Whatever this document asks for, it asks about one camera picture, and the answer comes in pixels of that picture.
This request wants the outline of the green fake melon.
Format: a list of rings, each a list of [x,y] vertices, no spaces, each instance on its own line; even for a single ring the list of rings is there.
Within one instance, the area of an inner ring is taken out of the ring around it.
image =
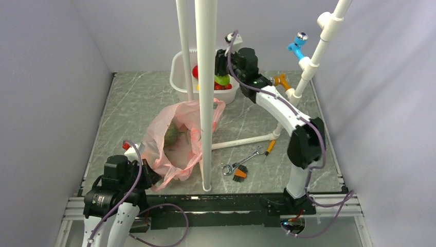
[[[179,128],[177,124],[171,122],[167,128],[167,131],[164,136],[164,146],[168,147],[175,144],[179,137]]]

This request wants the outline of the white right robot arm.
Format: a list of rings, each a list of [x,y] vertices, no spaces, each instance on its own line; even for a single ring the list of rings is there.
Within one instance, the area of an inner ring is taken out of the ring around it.
[[[303,207],[310,176],[325,165],[325,129],[321,118],[311,118],[282,96],[273,82],[260,74],[258,58],[252,48],[231,53],[219,49],[215,55],[215,74],[230,75],[241,86],[243,95],[268,111],[290,136],[287,156],[292,164],[283,200],[284,209],[295,214]]]

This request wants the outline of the red fake cherry tomatoes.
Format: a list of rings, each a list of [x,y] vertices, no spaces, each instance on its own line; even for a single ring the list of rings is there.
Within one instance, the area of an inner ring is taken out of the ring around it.
[[[226,85],[220,85],[220,84],[215,84],[214,85],[214,90],[216,90],[216,91],[220,91],[220,90],[230,90],[230,89],[232,89],[232,84],[231,83],[228,83],[228,84],[226,84]]]

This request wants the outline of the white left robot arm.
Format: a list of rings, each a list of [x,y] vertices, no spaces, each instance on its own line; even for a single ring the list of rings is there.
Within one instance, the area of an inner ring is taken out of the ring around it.
[[[125,155],[110,156],[84,197],[83,246],[123,246],[137,216],[148,209],[146,190],[161,176]]]

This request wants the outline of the black orange hex key set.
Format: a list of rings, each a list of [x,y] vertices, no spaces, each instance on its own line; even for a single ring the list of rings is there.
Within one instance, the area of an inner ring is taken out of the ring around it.
[[[234,172],[233,181],[235,182],[243,182],[248,175],[248,169],[244,165],[240,165]]]

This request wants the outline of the white pvc pipe frame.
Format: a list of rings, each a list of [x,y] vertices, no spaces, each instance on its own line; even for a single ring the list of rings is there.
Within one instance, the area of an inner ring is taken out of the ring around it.
[[[284,96],[297,109],[297,105],[307,84],[312,80],[315,72],[319,68],[319,63],[328,48],[331,40],[337,34],[345,13],[351,2],[339,1],[333,12],[322,13],[317,20],[321,28],[319,43],[311,57],[304,56],[299,61],[301,67],[301,79],[295,89],[289,89]],[[266,140],[267,136],[259,136],[246,139],[238,139],[225,143],[212,143],[213,130],[213,102],[214,89],[213,82],[215,76],[215,38],[217,23],[217,1],[195,1],[195,21],[196,21],[196,41],[197,41],[197,61],[198,61],[198,82],[199,82],[199,102],[201,111],[201,126],[203,128],[206,144],[204,153],[211,158],[213,148],[235,147],[243,144],[256,143]],[[280,136],[283,126],[278,123],[276,129],[268,137],[275,140]],[[204,191],[211,190],[211,175],[206,177]]]

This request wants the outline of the green fake starfruit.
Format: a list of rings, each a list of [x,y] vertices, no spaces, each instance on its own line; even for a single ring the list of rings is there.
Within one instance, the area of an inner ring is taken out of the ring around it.
[[[216,82],[217,84],[219,84],[221,86],[226,86],[227,84],[230,83],[230,76],[229,75],[224,75],[224,76],[215,75],[214,82]]]

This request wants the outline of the pink plastic bag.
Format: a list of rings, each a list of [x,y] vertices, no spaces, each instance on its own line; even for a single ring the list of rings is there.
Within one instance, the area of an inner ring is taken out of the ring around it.
[[[179,137],[175,144],[165,147],[164,136],[171,122],[177,124]],[[200,182],[206,185],[206,177],[211,175],[211,158],[204,153],[204,138],[198,100],[176,103],[158,113],[147,128],[141,154],[141,158],[162,176],[151,188],[153,192],[165,189],[173,181],[188,180],[195,168],[201,172]]]

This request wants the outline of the red fake apple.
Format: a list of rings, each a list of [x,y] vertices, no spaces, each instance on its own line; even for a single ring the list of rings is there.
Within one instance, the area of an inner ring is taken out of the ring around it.
[[[192,76],[193,76],[195,79],[198,79],[198,65],[195,65],[195,66],[193,67],[193,69],[192,69]]]

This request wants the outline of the orange toy faucet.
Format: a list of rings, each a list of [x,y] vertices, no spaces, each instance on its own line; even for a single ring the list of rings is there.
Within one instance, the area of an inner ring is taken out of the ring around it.
[[[280,74],[278,76],[273,76],[271,79],[273,86],[282,86],[286,91],[291,89],[290,85],[286,80],[286,74]]]

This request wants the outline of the silver combination wrench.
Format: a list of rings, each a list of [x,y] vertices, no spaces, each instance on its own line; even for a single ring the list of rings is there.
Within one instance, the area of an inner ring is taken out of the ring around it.
[[[223,175],[226,175],[226,176],[232,175],[235,172],[235,170],[237,168],[239,168],[243,163],[247,162],[248,160],[250,160],[251,158],[253,158],[255,156],[265,154],[265,151],[261,151],[260,148],[261,148],[261,146],[257,146],[257,148],[255,149],[254,152],[252,152],[250,155],[244,157],[243,159],[239,160],[238,162],[235,162],[231,165],[229,165],[229,164],[224,165],[222,167]]]

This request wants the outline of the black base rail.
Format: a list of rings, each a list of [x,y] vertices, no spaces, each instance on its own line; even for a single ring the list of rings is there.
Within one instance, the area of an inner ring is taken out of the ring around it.
[[[292,199],[282,192],[211,195],[150,195],[151,229],[262,225],[278,227],[282,220],[315,215],[307,198]]]

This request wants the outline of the small orange screwdriver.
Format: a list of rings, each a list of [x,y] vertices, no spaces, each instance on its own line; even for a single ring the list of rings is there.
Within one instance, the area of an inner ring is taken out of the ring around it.
[[[267,147],[267,149],[266,149],[266,151],[265,151],[265,153],[264,153],[264,160],[263,160],[263,161],[266,161],[266,158],[267,158],[268,155],[270,154],[270,152],[271,152],[271,150],[273,149],[275,143],[276,143],[275,140],[272,140],[272,141],[269,143],[269,146]]]

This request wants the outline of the blue toy faucet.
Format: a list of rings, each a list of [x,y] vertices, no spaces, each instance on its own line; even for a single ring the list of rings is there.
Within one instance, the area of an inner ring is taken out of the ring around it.
[[[302,46],[306,43],[308,36],[305,32],[298,32],[294,38],[294,41],[287,46],[287,50],[291,51],[298,61],[300,61],[304,55],[301,51]]]

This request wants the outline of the white plastic basin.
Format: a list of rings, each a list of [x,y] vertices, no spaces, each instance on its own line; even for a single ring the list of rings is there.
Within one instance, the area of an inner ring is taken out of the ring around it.
[[[197,65],[197,50],[190,49],[189,56],[192,69],[195,65]],[[199,100],[199,90],[196,89],[198,85],[198,80],[195,79],[193,75],[191,75],[191,79],[193,85],[193,100]],[[219,91],[214,90],[214,98],[224,101],[226,104],[232,103],[235,99],[237,90],[240,88],[240,85],[232,77],[230,77],[230,83],[232,85],[231,89]],[[176,90],[180,101],[188,101],[188,92],[185,82],[185,70],[182,51],[177,53],[172,60],[170,85]]]

